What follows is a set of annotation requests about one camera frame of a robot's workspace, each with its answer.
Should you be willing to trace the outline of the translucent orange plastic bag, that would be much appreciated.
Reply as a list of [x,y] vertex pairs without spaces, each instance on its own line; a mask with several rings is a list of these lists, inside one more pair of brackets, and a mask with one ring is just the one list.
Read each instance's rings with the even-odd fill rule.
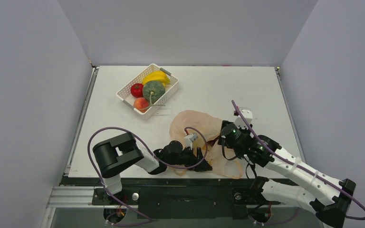
[[244,171],[239,159],[227,160],[234,157],[234,151],[225,148],[225,156],[223,156],[221,146],[217,144],[221,124],[222,119],[220,118],[203,112],[185,110],[178,113],[172,120],[169,136],[171,140],[184,144],[185,127],[193,127],[199,130],[206,140],[204,141],[201,136],[198,136],[193,145],[195,148],[201,147],[205,160],[212,166],[212,173],[226,178],[240,179],[243,177]]

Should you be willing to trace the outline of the fake red tomato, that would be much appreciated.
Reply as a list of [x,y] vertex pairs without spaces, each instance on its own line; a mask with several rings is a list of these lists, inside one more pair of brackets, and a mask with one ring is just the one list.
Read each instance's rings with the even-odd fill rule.
[[143,86],[144,85],[140,83],[133,84],[130,88],[131,95],[135,98],[143,97]]

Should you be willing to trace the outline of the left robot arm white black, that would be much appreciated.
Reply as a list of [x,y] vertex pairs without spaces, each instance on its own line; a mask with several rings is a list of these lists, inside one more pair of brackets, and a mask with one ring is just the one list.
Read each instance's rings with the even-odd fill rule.
[[197,148],[193,153],[193,141],[198,138],[192,133],[184,137],[185,146],[179,141],[171,141],[162,149],[151,155],[147,149],[140,149],[132,133],[124,133],[109,140],[102,141],[93,147],[93,154],[106,187],[104,198],[110,204],[122,200],[123,191],[121,176],[124,170],[136,165],[150,175],[158,175],[167,169],[167,165],[183,166],[195,172],[212,171],[212,166],[204,159],[202,150]]

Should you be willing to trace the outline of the fake green netted melon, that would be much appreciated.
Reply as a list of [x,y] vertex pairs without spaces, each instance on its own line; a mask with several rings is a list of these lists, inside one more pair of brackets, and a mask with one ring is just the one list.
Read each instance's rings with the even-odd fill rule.
[[165,94],[165,86],[158,81],[149,81],[143,86],[144,98],[150,105],[155,104]]

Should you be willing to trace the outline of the fake peach orange red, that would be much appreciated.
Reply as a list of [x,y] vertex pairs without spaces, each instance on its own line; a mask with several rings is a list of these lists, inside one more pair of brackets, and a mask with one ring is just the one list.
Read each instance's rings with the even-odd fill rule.
[[137,109],[139,112],[144,113],[149,108],[149,102],[144,97],[139,97],[134,101],[134,108]]

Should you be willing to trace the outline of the fake yellow banana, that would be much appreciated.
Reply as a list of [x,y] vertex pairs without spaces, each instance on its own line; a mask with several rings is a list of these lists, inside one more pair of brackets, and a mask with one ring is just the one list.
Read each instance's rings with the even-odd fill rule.
[[170,84],[170,79],[169,79],[168,75],[163,71],[151,72],[142,80],[142,85],[145,85],[149,81],[158,81],[158,82],[162,83],[163,86]]

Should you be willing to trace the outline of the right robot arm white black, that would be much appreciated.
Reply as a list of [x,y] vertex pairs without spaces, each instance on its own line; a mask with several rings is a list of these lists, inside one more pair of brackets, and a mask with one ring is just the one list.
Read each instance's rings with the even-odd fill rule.
[[329,177],[305,164],[271,138],[251,136],[249,129],[222,121],[218,144],[233,149],[235,158],[247,158],[253,164],[277,172],[294,186],[258,176],[250,186],[253,202],[275,201],[310,212],[333,228],[344,225],[356,184],[350,179]]

